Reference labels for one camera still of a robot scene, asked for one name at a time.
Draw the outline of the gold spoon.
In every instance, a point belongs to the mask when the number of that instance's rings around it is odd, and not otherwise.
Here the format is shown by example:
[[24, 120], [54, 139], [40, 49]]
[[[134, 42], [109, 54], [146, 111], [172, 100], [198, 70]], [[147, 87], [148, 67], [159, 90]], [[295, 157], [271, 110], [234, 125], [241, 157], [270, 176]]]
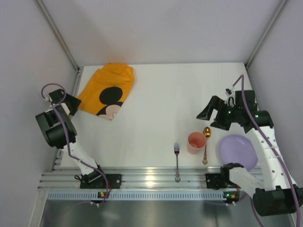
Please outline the gold spoon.
[[205, 127], [203, 130], [203, 134], [206, 138], [205, 142], [205, 151], [204, 151], [204, 156], [203, 156], [203, 164], [207, 165], [208, 164], [208, 159], [207, 159], [207, 141], [211, 137], [211, 129], [210, 127]]

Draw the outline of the lavender plastic plate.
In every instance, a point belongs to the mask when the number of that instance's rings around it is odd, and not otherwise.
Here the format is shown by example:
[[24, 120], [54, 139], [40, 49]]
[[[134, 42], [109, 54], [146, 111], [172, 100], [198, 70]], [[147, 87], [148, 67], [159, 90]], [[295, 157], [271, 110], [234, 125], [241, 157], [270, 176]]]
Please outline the lavender plastic plate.
[[254, 169], [258, 163], [251, 141], [237, 134], [227, 135], [220, 140], [217, 155], [223, 164], [238, 163], [248, 171]]

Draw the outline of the orange Mickey Mouse placemat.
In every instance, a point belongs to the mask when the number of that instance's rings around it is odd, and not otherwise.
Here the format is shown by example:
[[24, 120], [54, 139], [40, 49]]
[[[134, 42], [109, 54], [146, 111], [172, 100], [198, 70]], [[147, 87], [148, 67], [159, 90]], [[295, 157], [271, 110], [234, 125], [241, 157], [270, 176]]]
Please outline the orange Mickey Mouse placemat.
[[109, 63], [98, 69], [78, 95], [79, 109], [113, 120], [134, 83], [134, 70], [123, 63]]

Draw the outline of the pink plastic cup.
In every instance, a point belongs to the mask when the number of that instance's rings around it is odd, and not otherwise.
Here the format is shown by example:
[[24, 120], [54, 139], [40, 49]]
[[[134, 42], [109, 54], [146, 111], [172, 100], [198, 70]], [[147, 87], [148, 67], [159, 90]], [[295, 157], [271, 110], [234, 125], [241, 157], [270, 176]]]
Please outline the pink plastic cup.
[[195, 155], [206, 146], [206, 137], [201, 132], [193, 132], [187, 138], [187, 151]]

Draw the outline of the iridescent purple fork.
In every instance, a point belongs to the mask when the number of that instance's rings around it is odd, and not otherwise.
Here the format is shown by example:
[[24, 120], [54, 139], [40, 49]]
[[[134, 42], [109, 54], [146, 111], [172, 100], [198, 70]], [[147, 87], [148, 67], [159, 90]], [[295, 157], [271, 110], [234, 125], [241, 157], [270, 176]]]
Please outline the iridescent purple fork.
[[175, 142], [174, 144], [174, 154], [176, 156], [176, 173], [175, 173], [175, 181], [177, 183], [180, 182], [180, 174], [179, 174], [179, 167], [178, 167], [178, 156], [180, 152], [180, 145], [178, 142]]

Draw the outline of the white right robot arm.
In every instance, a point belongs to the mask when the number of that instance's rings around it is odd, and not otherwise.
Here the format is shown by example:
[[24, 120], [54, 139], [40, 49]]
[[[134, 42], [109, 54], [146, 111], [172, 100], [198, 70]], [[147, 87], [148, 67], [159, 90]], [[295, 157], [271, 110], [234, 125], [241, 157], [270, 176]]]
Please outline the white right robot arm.
[[212, 127], [228, 131], [232, 123], [237, 123], [244, 129], [255, 149], [264, 178], [260, 181], [242, 164], [233, 161], [220, 168], [223, 183], [243, 189], [262, 217], [298, 212], [303, 204], [303, 189], [282, 165], [273, 121], [268, 111], [258, 110], [255, 92], [235, 91], [226, 101], [212, 96], [197, 119], [210, 120], [213, 110], [217, 115], [210, 124]]

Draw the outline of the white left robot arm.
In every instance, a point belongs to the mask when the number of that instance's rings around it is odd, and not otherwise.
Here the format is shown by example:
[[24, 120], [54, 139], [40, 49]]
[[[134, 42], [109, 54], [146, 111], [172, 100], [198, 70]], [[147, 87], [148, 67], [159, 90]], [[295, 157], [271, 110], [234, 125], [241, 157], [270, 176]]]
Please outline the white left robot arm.
[[77, 142], [77, 131], [70, 117], [74, 116], [81, 101], [62, 88], [45, 98], [51, 103], [48, 110], [36, 115], [36, 121], [50, 147], [67, 152], [81, 171], [81, 183], [89, 184], [101, 176], [101, 168]]

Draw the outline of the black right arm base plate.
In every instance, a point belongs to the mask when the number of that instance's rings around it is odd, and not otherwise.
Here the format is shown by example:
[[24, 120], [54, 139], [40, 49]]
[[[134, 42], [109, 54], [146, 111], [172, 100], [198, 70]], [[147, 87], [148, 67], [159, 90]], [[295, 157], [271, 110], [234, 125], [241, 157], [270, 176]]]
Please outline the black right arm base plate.
[[207, 189], [237, 188], [237, 185], [232, 183], [228, 177], [219, 173], [205, 174], [205, 181]]

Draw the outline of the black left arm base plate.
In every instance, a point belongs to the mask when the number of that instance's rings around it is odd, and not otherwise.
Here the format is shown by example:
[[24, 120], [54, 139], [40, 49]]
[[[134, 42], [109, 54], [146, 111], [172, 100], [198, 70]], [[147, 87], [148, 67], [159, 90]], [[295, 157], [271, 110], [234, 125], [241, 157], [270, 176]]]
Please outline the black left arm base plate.
[[[80, 181], [81, 189], [106, 189], [106, 181], [104, 177], [97, 172], [93, 172], [89, 175], [75, 175], [74, 178]], [[120, 189], [122, 182], [121, 174], [106, 174], [109, 189]]]

